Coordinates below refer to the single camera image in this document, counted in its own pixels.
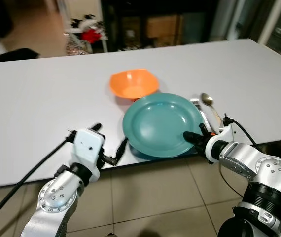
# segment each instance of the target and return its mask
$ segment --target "fork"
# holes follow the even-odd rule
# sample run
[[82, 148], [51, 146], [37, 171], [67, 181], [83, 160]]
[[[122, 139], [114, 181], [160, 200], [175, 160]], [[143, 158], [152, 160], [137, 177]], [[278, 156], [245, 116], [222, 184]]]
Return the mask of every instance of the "fork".
[[206, 129], [207, 129], [209, 132], [214, 132], [214, 130], [211, 128], [210, 123], [208, 122], [208, 120], [207, 120], [207, 118], [206, 118], [205, 113], [203, 112], [203, 110], [202, 110], [202, 108], [201, 108], [201, 106], [200, 106], [200, 100], [199, 100], [197, 97], [194, 97], [194, 98], [191, 98], [190, 101], [191, 101], [191, 103], [192, 103], [193, 105], [195, 105], [196, 108], [200, 111]]

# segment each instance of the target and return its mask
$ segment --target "robotic arm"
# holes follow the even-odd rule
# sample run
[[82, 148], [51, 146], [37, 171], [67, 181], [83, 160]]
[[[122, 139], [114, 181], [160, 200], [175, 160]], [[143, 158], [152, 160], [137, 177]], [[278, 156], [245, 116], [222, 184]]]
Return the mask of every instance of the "robotic arm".
[[[34, 215], [22, 237], [63, 237], [66, 225], [75, 212], [78, 199], [91, 181], [97, 181], [104, 163], [116, 165], [127, 139], [117, 150], [116, 158], [104, 155], [105, 137], [91, 129], [73, 131], [70, 167], [62, 166], [40, 190]], [[220, 162], [248, 179], [243, 200], [234, 207], [234, 217], [227, 220], [219, 237], [281, 237], [281, 158], [266, 155], [256, 148], [233, 141], [231, 124], [220, 134], [210, 133], [200, 124], [202, 134], [184, 132], [186, 141], [195, 144], [209, 163]]]
[[200, 124], [202, 135], [184, 132], [186, 141], [209, 163], [223, 166], [248, 179], [243, 200], [233, 208], [234, 217], [220, 228], [219, 237], [281, 237], [281, 158], [233, 142], [231, 124], [216, 135]]
[[78, 199], [89, 182], [97, 181], [99, 170], [107, 162], [116, 165], [122, 157], [127, 139], [117, 150], [116, 158], [104, 155], [105, 136], [91, 129], [73, 131], [73, 150], [70, 167], [63, 165], [39, 192], [34, 215], [21, 233], [21, 237], [64, 237], [69, 218], [75, 212]]

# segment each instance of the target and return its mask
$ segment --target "teal plate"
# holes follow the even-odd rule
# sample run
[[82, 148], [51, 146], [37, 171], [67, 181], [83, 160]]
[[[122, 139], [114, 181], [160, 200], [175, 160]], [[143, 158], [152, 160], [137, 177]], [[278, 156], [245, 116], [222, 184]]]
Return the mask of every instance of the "teal plate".
[[187, 99], [155, 93], [134, 102], [123, 118], [123, 132], [132, 147], [149, 156], [169, 158], [193, 147], [185, 131], [201, 134], [199, 110]]

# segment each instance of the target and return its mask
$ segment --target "red object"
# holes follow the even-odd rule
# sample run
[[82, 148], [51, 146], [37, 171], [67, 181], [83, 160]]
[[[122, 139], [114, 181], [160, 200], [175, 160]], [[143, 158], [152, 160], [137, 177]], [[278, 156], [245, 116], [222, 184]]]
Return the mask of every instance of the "red object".
[[89, 43], [95, 43], [99, 41], [101, 38], [101, 34], [97, 33], [94, 29], [89, 29], [87, 32], [81, 34], [81, 39], [88, 41]]

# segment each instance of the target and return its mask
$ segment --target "wall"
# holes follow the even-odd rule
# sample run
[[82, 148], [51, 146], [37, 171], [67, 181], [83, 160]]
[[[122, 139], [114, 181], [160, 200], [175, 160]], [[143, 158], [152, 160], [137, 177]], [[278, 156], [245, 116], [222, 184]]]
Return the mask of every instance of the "wall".
[[98, 20], [102, 19], [99, 0], [65, 0], [71, 18], [83, 19], [84, 15], [93, 14]]
[[212, 38], [225, 38], [230, 26], [237, 0], [219, 0], [214, 23], [211, 30]]

